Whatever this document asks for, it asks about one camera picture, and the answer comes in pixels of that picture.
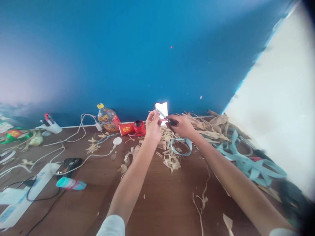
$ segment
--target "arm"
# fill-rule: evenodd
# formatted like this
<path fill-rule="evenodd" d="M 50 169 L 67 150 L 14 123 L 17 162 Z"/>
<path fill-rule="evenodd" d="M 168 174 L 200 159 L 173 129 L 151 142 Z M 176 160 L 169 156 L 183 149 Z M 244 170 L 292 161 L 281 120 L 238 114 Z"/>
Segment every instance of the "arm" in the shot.
<path fill-rule="evenodd" d="M 193 128 L 185 115 L 171 115 L 169 118 L 179 122 L 178 126 L 173 127 L 174 131 L 190 139 L 199 148 L 223 187 L 236 201 L 261 235 L 269 236 L 270 232 L 275 228 L 294 230 L 252 181 L 208 143 Z"/>
<path fill-rule="evenodd" d="M 150 112 L 146 120 L 146 136 L 132 164 L 119 183 L 106 217 L 119 215 L 127 225 L 139 197 L 158 142 L 161 139 L 161 121 L 156 111 Z"/>

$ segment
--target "plastic bottle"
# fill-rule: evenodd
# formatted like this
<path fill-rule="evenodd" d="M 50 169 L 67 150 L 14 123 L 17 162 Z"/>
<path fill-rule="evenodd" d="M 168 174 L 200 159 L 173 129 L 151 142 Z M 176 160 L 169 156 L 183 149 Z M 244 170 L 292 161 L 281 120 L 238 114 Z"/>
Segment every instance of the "plastic bottle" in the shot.
<path fill-rule="evenodd" d="M 103 103 L 97 105 L 99 112 L 97 115 L 98 121 L 109 132 L 119 131 L 119 125 L 121 124 L 116 113 L 109 108 L 104 107 Z"/>

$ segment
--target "forearm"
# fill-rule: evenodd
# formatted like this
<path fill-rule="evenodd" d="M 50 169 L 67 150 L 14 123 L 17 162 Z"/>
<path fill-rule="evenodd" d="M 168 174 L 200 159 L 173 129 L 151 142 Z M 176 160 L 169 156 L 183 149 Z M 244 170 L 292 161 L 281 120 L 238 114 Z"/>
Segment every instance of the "forearm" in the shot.
<path fill-rule="evenodd" d="M 116 189 L 107 216 L 119 215 L 123 218 L 125 225 L 127 225 L 156 147 L 157 144 L 155 142 L 144 140 L 139 153 L 133 159 L 132 164 Z"/>
<path fill-rule="evenodd" d="M 223 187 L 252 221 L 261 235 L 269 235 L 277 227 L 292 229 L 262 192 L 236 166 L 196 134 L 192 142 L 199 148 Z"/>

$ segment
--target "blue wall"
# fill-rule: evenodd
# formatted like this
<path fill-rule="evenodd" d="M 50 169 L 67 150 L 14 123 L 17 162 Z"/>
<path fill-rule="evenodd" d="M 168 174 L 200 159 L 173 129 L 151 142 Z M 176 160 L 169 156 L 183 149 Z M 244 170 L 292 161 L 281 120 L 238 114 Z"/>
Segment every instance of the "blue wall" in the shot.
<path fill-rule="evenodd" d="M 98 103 L 122 122 L 157 101 L 221 113 L 289 2 L 1 1 L 0 112 L 30 127 L 79 125 Z"/>

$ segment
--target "bottle label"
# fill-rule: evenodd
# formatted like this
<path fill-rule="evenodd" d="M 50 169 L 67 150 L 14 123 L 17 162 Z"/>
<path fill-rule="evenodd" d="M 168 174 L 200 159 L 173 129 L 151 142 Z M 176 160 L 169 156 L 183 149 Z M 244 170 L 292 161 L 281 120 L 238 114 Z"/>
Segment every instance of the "bottle label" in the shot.
<path fill-rule="evenodd" d="M 108 116 L 104 115 L 103 117 L 98 117 L 98 121 L 101 123 L 101 125 L 108 125 L 110 124 L 110 121 L 108 120 Z"/>
<path fill-rule="evenodd" d="M 120 120 L 119 120 L 117 115 L 114 116 L 113 122 L 114 122 L 114 124 L 116 125 L 117 128 L 121 124 L 121 122 L 120 122 Z"/>

